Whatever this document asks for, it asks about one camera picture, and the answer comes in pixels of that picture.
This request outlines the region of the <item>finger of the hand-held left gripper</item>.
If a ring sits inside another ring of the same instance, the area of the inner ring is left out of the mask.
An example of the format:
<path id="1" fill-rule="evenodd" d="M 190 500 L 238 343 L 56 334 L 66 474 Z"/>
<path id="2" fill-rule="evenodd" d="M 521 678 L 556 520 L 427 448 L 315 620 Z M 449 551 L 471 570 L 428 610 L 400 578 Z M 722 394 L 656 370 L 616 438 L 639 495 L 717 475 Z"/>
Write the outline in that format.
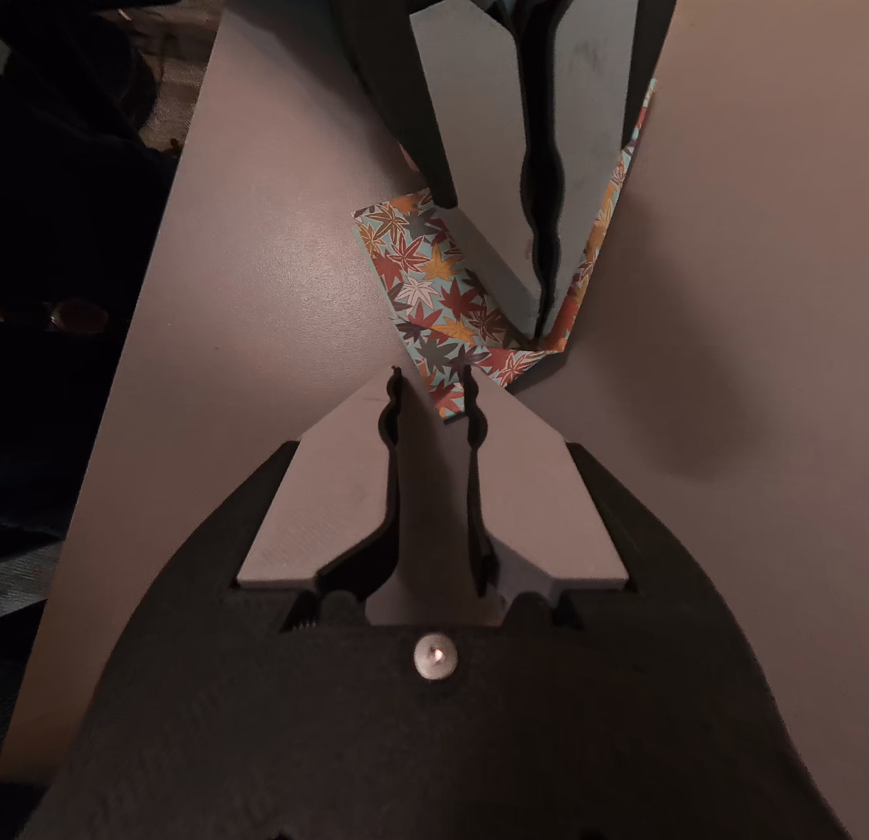
<path id="1" fill-rule="evenodd" d="M 542 335 L 554 327 L 621 154 L 638 2 L 544 0 L 538 8 Z"/>
<path id="2" fill-rule="evenodd" d="M 516 41 L 471 0 L 410 17 L 456 202 L 436 201 L 469 269 L 532 338 L 541 284 L 521 185 L 527 153 Z"/>

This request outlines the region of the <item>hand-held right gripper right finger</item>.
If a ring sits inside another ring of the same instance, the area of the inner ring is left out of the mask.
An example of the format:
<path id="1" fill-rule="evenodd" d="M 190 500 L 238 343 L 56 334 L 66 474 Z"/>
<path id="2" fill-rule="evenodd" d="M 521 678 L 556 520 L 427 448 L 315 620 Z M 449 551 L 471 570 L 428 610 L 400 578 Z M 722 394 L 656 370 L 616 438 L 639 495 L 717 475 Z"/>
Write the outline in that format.
<path id="1" fill-rule="evenodd" d="M 484 371 L 463 377 L 479 595 L 619 590 L 628 573 L 563 436 Z"/>

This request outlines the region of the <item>leaf patterned origami paper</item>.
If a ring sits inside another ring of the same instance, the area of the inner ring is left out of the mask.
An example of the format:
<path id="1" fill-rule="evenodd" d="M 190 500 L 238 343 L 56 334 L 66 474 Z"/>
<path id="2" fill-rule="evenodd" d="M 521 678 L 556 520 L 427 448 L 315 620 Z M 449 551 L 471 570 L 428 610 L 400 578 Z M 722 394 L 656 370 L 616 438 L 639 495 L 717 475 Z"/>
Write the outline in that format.
<path id="1" fill-rule="evenodd" d="M 355 213 L 360 246 L 386 294 L 388 316 L 441 419 L 465 411 L 466 367 L 507 387 L 541 360 L 565 351 L 639 141 L 656 79 L 650 81 L 631 139 L 560 305 L 554 327 L 534 346 L 509 323 L 472 273 L 427 190 Z"/>

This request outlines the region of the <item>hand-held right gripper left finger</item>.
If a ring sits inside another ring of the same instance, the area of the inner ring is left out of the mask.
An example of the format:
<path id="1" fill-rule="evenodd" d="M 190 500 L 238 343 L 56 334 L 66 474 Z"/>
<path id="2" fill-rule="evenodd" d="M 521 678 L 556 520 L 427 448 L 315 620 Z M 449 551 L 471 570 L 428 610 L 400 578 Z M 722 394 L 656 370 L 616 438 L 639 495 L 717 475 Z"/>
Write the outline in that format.
<path id="1" fill-rule="evenodd" d="M 398 560 L 398 416 L 387 368 L 302 434 L 236 581 L 372 594 Z"/>

